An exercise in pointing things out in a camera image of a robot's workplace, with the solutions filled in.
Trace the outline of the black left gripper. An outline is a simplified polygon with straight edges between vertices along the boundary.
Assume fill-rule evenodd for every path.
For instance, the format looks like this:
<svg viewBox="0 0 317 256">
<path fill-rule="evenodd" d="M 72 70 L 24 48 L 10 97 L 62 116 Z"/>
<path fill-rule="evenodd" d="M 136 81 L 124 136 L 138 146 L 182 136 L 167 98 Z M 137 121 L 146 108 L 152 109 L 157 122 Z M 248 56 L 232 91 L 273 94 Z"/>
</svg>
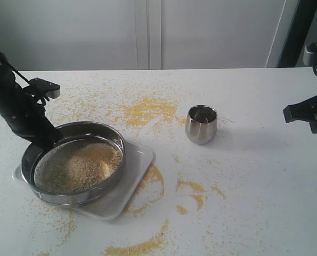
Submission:
<svg viewBox="0 0 317 256">
<path fill-rule="evenodd" d="M 50 150 L 63 134 L 39 113 L 36 101 L 16 82 L 17 73 L 0 52 L 0 115 L 14 134 L 43 150 Z"/>
</svg>

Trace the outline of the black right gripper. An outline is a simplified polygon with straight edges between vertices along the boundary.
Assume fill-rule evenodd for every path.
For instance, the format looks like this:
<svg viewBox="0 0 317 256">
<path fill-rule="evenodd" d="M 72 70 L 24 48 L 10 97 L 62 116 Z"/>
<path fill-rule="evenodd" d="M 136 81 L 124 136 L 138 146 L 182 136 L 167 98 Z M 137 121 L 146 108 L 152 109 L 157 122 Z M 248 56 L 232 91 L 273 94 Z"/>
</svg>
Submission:
<svg viewBox="0 0 317 256">
<path fill-rule="evenodd" d="M 311 132 L 317 134 L 317 95 L 297 104 L 288 105 L 283 110 L 283 115 L 287 123 L 293 121 L 309 122 Z"/>
</svg>

